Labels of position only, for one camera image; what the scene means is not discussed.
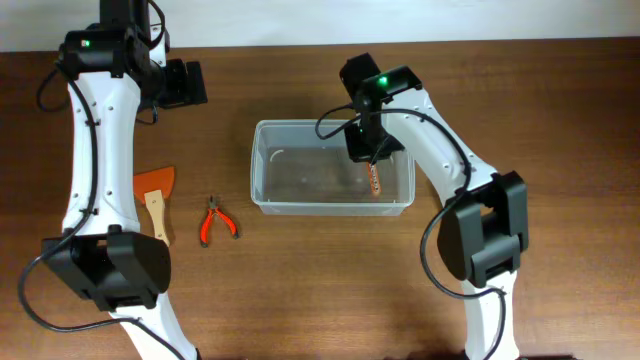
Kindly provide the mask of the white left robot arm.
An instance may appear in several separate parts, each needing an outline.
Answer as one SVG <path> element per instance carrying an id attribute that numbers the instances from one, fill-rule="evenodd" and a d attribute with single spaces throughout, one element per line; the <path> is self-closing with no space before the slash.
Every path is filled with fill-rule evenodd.
<path id="1" fill-rule="evenodd" d="M 166 19 L 148 0 L 104 1 L 96 23 L 69 32 L 56 72 L 73 112 L 71 191 L 62 233 L 39 261 L 124 328 L 144 359 L 196 359 L 171 306 L 168 244 L 144 235 L 134 199 L 139 112 L 203 104 L 200 65 L 169 59 Z"/>

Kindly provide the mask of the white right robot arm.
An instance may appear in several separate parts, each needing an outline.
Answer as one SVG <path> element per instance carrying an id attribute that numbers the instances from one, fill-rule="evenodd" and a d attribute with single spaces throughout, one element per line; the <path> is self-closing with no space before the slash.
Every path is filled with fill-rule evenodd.
<path id="1" fill-rule="evenodd" d="M 404 150 L 442 203 L 419 256 L 425 274 L 465 306 L 469 359 L 517 359 L 513 289 L 528 248 L 527 186 L 476 155 L 435 109 L 407 66 L 381 71 L 364 53 L 339 72 L 355 111 L 344 127 L 349 157 L 370 165 Z"/>

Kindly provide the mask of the orange socket bit holder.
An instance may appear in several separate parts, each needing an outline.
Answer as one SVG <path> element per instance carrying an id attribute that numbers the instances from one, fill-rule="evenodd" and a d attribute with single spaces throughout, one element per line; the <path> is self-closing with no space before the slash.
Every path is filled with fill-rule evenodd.
<path id="1" fill-rule="evenodd" d="M 367 163 L 367 170 L 371 192 L 374 196 L 379 196 L 381 194 L 381 185 L 377 166 L 372 163 Z"/>

